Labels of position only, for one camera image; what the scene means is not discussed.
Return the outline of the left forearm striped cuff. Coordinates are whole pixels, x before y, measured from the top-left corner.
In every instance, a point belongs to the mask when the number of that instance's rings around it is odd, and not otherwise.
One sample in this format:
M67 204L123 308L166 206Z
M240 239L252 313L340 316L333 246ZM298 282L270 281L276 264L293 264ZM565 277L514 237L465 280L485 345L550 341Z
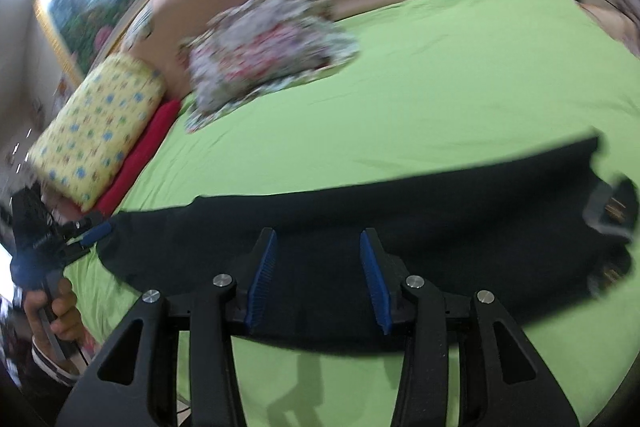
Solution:
M38 369L43 371L43 373L53 379L57 384L65 387L74 387L80 378L77 365L73 360L55 360L51 355L51 348L47 347L42 350L37 337L32 335L32 361L34 361Z

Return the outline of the left hand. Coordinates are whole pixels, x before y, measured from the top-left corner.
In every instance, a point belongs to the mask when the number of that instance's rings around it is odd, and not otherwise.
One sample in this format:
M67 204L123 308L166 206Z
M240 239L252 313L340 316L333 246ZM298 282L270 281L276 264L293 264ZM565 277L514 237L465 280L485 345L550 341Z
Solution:
M27 291L24 311L38 346L50 345L48 334L63 341L79 341L85 335L77 296L66 277L58 281L58 295L50 300L45 291Z

